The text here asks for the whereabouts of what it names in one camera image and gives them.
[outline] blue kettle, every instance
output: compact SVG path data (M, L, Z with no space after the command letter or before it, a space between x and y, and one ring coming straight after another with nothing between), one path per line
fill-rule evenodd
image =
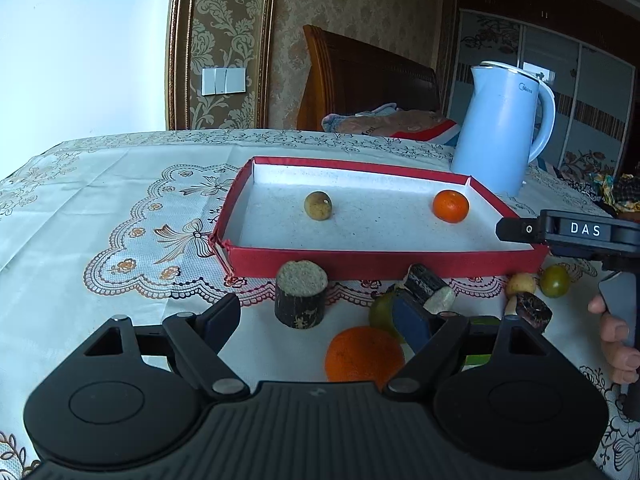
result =
M471 72L474 94L451 171L474 177L495 194L516 196L527 165L545 149L554 129L554 93L529 72L504 63L483 61ZM539 97L542 124L533 140Z

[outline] light switch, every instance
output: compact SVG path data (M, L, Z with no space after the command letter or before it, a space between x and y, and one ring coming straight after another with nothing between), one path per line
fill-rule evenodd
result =
M234 94L238 92L246 92L246 69L244 68L227 68L225 94Z
M246 92L246 69L203 68L202 95Z

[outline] ribbed black surface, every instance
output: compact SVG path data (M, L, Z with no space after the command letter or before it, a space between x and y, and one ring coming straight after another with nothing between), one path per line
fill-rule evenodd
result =
M45 464L32 480L605 480L591 463L558 472L501 470L445 441L418 404L372 384L265 383L221 404L181 449L134 470L71 472Z

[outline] damask wallpaper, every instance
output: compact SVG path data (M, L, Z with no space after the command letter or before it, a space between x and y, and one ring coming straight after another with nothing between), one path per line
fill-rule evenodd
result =
M317 25L429 66L439 12L438 0L276 0L268 127L296 126L310 68L303 25Z
M251 128L263 0L193 1L190 127ZM202 69L217 66L244 67L247 92L203 96Z

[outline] kettle handle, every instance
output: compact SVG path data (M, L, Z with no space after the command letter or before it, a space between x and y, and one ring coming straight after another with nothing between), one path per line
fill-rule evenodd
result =
M540 124L540 131L536 140L531 145L531 152L529 153L529 162L535 160L535 158L542 153L546 144L551 138L551 133L554 129L554 123L556 122L556 98L549 86L539 81L538 95L542 101L542 124Z

